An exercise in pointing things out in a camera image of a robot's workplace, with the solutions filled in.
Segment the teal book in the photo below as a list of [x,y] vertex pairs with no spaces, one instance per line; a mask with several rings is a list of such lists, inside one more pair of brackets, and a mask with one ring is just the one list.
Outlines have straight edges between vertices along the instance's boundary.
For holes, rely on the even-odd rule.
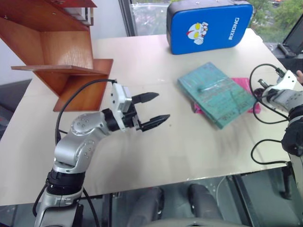
[[178,84],[220,129],[255,103],[250,93],[211,62],[180,77]]

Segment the cable connector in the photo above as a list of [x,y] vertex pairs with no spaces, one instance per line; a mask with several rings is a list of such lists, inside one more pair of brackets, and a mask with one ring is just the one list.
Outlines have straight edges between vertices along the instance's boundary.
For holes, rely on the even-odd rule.
[[279,77],[283,78],[285,75],[285,72],[282,71],[280,68],[276,68],[276,72],[279,75]]

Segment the white wall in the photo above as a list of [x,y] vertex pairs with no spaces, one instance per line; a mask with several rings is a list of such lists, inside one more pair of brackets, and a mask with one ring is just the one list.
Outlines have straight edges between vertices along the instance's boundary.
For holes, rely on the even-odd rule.
[[[118,0],[93,0],[94,26],[91,39],[126,36],[125,26]],[[24,65],[19,57],[0,39],[0,85],[30,79],[32,72],[11,70],[11,66]]]

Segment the white table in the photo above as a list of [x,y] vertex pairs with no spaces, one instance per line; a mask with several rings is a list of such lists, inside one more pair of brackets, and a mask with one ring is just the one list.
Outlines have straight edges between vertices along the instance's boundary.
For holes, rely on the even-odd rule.
[[[113,58],[110,78],[128,86],[132,95],[158,92],[156,99],[136,105],[144,122],[160,114],[171,117],[147,131],[114,132],[97,146],[84,186],[90,195],[118,192],[198,178],[259,171],[250,150],[261,139],[280,140],[286,123],[265,125],[245,113],[223,130],[192,112],[190,102],[177,87],[177,78],[212,62],[230,77],[248,77],[261,63],[283,66],[248,29],[234,48],[172,55],[165,35],[111,38],[93,45],[95,58]],[[254,85],[263,78],[275,83],[270,67],[256,71]],[[108,84],[101,109],[110,107]],[[57,97],[38,79],[30,83],[0,142],[0,205],[33,202],[53,165],[52,111]],[[64,113],[60,128],[68,130],[80,113]],[[260,117],[279,120],[262,108]],[[255,153],[262,161],[289,160],[281,145],[265,143]]]

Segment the black cable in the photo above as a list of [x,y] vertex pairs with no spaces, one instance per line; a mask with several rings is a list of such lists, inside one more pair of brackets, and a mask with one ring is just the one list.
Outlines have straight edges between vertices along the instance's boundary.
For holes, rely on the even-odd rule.
[[287,163],[288,163],[287,161],[259,162],[254,158],[254,156],[253,156],[254,150],[260,143],[265,142],[265,141],[281,143],[281,141],[279,141],[279,140],[272,140],[272,139],[260,140],[258,143],[256,143],[256,145],[252,148],[252,150],[250,152],[251,159],[260,165],[270,165],[270,164],[279,164],[279,163],[283,163],[283,164],[287,165]]
[[59,132],[62,132],[62,133],[64,133],[64,134],[67,134],[67,133],[68,133],[68,132],[63,131],[63,130],[61,130],[61,129],[59,129]]
[[57,118],[57,122],[56,122],[56,127],[55,127],[55,143],[57,145],[57,143],[60,141],[61,136],[59,133],[59,124],[60,124],[60,120],[62,117],[62,114],[65,110],[65,108],[68,106],[68,104],[74,99],[74,97],[76,97],[77,94],[79,94],[83,89],[85,89],[87,86],[91,85],[91,84],[95,84],[95,83],[99,83],[99,82],[111,82],[111,83],[116,83],[116,80],[113,79],[97,79],[97,80],[93,80],[85,85],[83,85],[82,87],[80,87],[68,100],[67,102],[64,104],[64,106],[62,107],[62,109],[60,110],[59,114],[58,114],[58,118]]
[[267,109],[269,109],[269,110],[275,112],[276,114],[278,114],[278,115],[284,117],[286,120],[278,121],[278,122],[265,122],[265,121],[259,119],[259,118],[257,117],[257,115],[256,115],[256,112],[255,112],[255,107],[256,107],[256,105],[257,105],[257,102],[255,102],[255,104],[254,104],[254,106],[253,106],[253,109],[252,109],[253,114],[254,114],[254,116],[256,117],[256,119],[257,119],[258,121],[260,121],[260,122],[262,122],[262,123],[265,123],[265,124],[276,124],[276,123],[281,123],[281,122],[288,121],[288,117],[287,117],[287,116],[285,116],[284,114],[282,114],[282,113],[280,113],[280,112],[278,112],[278,111],[276,111],[276,110],[270,108],[268,105],[266,105],[265,103],[263,103],[262,100],[261,100],[260,98],[258,98],[258,97],[254,94],[254,92],[253,92],[252,85],[251,85],[252,75],[253,75],[253,73],[255,72],[255,70],[256,70],[257,68],[261,67],[261,66],[270,66],[270,67],[274,68],[274,69],[276,70],[276,72],[277,72],[279,75],[281,75],[281,74],[283,73],[283,72],[281,71],[281,69],[279,69],[278,67],[276,67],[276,66],[274,66],[274,65],[272,65],[272,64],[267,64],[267,63],[265,63],[265,64],[261,64],[261,65],[256,66],[256,67],[252,70],[252,72],[250,73],[250,91],[251,91],[252,95],[255,97],[255,99],[257,100],[257,102],[261,103],[261,104],[262,104],[263,106],[265,106]]
[[33,215],[34,215],[35,217],[37,217],[36,208],[37,208],[38,202],[39,202],[39,200],[40,200],[40,198],[41,198],[41,196],[42,196],[44,190],[46,189],[46,187],[47,187],[47,184],[45,183],[45,185],[43,186],[42,190],[40,191],[40,193],[39,193],[38,197],[36,198],[36,201],[35,201],[35,203],[34,203],[34,205],[33,205]]
[[94,205],[88,195],[88,193],[86,192],[85,188],[83,187],[83,193],[87,199],[87,202],[89,202],[89,206],[90,206],[90,209],[91,209],[91,212],[93,213],[93,216],[94,216],[94,220],[95,220],[95,223],[96,223],[96,227],[100,227],[100,224],[99,224],[99,220],[98,220],[98,216],[97,216],[97,213],[95,211],[95,208],[94,208]]

